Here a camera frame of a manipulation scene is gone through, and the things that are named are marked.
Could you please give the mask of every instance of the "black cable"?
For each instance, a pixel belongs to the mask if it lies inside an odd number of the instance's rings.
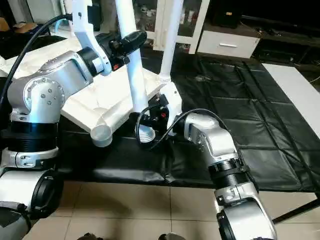
[[[136,139],[138,141],[139,144],[141,144],[140,142],[140,136],[139,134],[139,126],[140,126],[140,120],[142,118],[142,116],[150,109],[154,108],[154,107],[157,107],[158,105],[151,105],[149,107],[146,107],[144,110],[142,110],[142,112],[140,113],[137,121],[136,121],[136,124],[135,124],[135,136],[136,136]],[[208,110],[208,109],[204,109],[204,108],[195,108],[195,109],[192,109],[192,110],[189,110],[183,114],[181,114],[172,124],[171,126],[167,129],[167,131],[162,135],[162,137],[159,139],[159,141],[157,141],[155,144],[153,144],[151,147],[149,147],[148,149],[151,150],[151,149],[154,149],[156,146],[158,146],[164,139],[165,137],[169,134],[169,132],[172,130],[172,128],[181,120],[183,119],[184,117],[186,117],[187,115],[191,114],[191,113],[194,113],[194,112],[206,112],[206,113],[209,113],[211,114],[214,118],[218,119],[218,121],[223,125],[223,127],[229,132],[231,133],[231,131],[228,129],[227,125],[224,123],[224,121],[222,121],[222,119],[217,115],[215,114],[214,112]]]
[[[143,115],[144,115],[147,111],[149,111],[149,110],[151,110],[151,109],[153,109],[153,108],[155,108],[155,107],[158,107],[158,106],[159,106],[158,104],[154,104],[154,105],[150,105],[150,106],[146,107],[145,109],[143,109],[142,112],[140,113],[137,121],[136,121],[136,124],[135,124],[135,137],[136,137],[136,139],[137,139],[137,141],[138,141],[138,143],[139,143],[140,145],[142,144],[141,141],[140,141],[140,135],[139,135],[139,127],[140,127],[141,118],[143,117]],[[159,141],[157,141],[155,144],[153,144],[153,145],[152,145],[150,148],[148,148],[148,149],[151,150],[151,149],[155,148],[156,146],[158,146],[158,145],[165,139],[165,137],[169,134],[169,132],[172,130],[172,128],[173,128],[181,119],[183,119],[184,117],[186,117],[186,116],[189,115],[190,113],[194,113],[194,112],[206,112],[206,113],[209,113],[210,115],[212,115],[214,118],[216,118],[216,119],[223,125],[223,127],[225,128],[225,130],[227,130],[227,131],[230,133],[230,135],[231,135],[231,137],[232,137],[232,139],[233,139],[233,136],[232,136],[232,134],[231,134],[230,129],[227,127],[227,125],[225,124],[225,122],[224,122],[217,114],[215,114],[214,112],[212,112],[212,111],[210,111],[210,110],[208,110],[208,109],[195,108],[195,109],[189,110],[189,111],[181,114],[181,115],[171,124],[171,126],[167,129],[167,131],[162,135],[162,137],[159,139]],[[235,146],[235,147],[236,147],[236,150],[237,150],[237,152],[238,152],[238,155],[239,155],[240,160],[241,160],[241,161],[243,162],[243,164],[245,165],[244,158],[243,158],[240,150],[238,149],[237,146]],[[252,176],[251,172],[247,172],[246,175],[247,175],[247,177],[249,178],[249,180],[253,183],[256,191],[259,193],[258,184],[257,184],[256,180],[254,179],[254,177]]]
[[[6,93],[7,90],[12,82],[12,78],[15,75],[15,72],[18,69],[18,66],[20,65],[22,59],[24,58],[24,56],[26,55],[26,53],[28,52],[29,48],[31,47],[31,45],[35,42],[35,40],[37,39],[37,37],[44,32],[45,30],[47,30],[48,26],[55,23],[58,20],[61,19],[67,19],[67,20],[72,20],[72,14],[66,14],[66,15],[59,15],[56,16],[52,19],[50,19],[49,21],[47,21],[45,24],[43,24],[34,34],[33,36],[30,38],[30,40],[27,42],[27,44],[24,46],[23,50],[21,51],[21,53],[19,54],[19,56],[16,58],[14,64],[12,65],[12,68],[7,76],[7,79],[5,81],[5,84],[3,86],[2,89],[2,93],[0,96],[0,110],[2,108],[2,105],[4,103],[4,99],[6,97]]]

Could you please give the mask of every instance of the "silver cylinder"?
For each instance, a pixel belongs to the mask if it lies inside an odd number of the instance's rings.
[[[224,209],[236,240],[277,239],[269,219],[255,201],[240,202]]]
[[[0,202],[24,204],[29,211],[37,183],[45,171],[7,171],[0,177]]]

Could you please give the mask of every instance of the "floor tile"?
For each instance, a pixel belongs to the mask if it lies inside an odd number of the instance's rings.
[[[65,181],[59,208],[51,215],[56,217],[71,217],[76,200],[79,196],[80,187],[83,183],[79,181]]]
[[[70,219],[59,216],[40,219],[23,240],[64,240]]]
[[[84,183],[75,217],[170,219],[169,188],[116,183]]]
[[[219,225],[213,221],[172,221],[172,232],[186,240],[221,240]]]
[[[212,189],[171,187],[172,220],[217,221]]]
[[[275,226],[279,240],[319,240],[319,223],[280,223]]]
[[[261,191],[259,196],[272,218],[281,216],[316,199],[314,193],[305,192]],[[320,223],[320,207],[287,220],[286,223]]]
[[[104,240],[157,240],[170,230],[170,220],[73,217],[65,240],[76,240],[86,233]]]

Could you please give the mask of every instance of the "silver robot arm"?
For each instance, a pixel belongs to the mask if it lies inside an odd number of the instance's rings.
[[[98,36],[113,71],[129,62],[128,55],[147,38],[136,31],[120,39]],[[90,47],[68,51],[46,62],[36,73],[14,79],[7,96],[12,106],[10,125],[2,131],[8,147],[0,164],[0,240],[19,240],[60,202],[63,179],[54,171],[59,153],[58,122],[67,99],[84,89],[104,68]]]
[[[189,114],[184,137],[205,155],[220,210],[217,214],[223,240],[276,240],[275,226],[258,192],[248,178],[249,168],[240,160],[231,134],[210,116]]]

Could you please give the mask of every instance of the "black tablecloth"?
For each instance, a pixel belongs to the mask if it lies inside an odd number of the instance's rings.
[[[142,61],[159,72],[161,53]],[[171,76],[184,111],[205,108],[225,121],[261,190],[319,191],[320,140],[261,64],[176,54]],[[110,146],[98,148],[62,117],[58,170],[79,181],[215,187],[194,145],[175,137],[146,151],[133,132],[125,123]]]

